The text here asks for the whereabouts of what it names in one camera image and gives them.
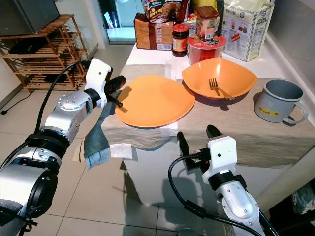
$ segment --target tile floor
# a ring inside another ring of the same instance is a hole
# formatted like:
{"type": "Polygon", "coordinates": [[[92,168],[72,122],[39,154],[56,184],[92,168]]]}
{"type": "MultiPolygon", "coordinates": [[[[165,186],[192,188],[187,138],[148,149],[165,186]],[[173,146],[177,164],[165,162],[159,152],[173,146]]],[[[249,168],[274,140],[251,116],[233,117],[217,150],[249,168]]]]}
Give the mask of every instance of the tile floor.
{"type": "MultiPolygon", "coordinates": [[[[96,57],[119,75],[133,45],[111,45],[96,57]]],[[[53,92],[43,120],[53,110],[62,92],[53,92]]],[[[28,95],[22,90],[4,108],[28,95]]],[[[27,100],[0,116],[0,162],[28,134],[33,132],[44,91],[35,91],[27,100]]],[[[121,160],[86,171],[85,164],[73,162],[77,145],[96,123],[101,110],[95,110],[82,123],[74,142],[63,157],[53,204],[37,219],[38,226],[26,236],[174,236],[185,227],[195,227],[202,235],[222,235],[218,225],[201,220],[183,209],[159,208],[140,203],[121,160]]]]}

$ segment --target jar lid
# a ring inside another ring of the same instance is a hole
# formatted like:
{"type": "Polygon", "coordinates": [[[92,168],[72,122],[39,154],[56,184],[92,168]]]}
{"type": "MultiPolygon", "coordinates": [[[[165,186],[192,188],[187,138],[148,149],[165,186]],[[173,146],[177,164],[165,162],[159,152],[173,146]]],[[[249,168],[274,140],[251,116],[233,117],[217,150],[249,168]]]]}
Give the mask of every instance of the jar lid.
{"type": "Polygon", "coordinates": [[[197,35],[188,38],[188,44],[198,49],[217,49],[226,45],[226,38],[224,36],[214,36],[213,39],[200,39],[197,35]]]}
{"type": "Polygon", "coordinates": [[[209,19],[209,18],[217,18],[219,16],[217,10],[215,10],[211,6],[202,6],[197,8],[198,16],[201,18],[209,19]]]}
{"type": "Polygon", "coordinates": [[[189,30],[189,26],[187,24],[176,24],[173,26],[173,31],[175,32],[186,32],[189,30]]]}

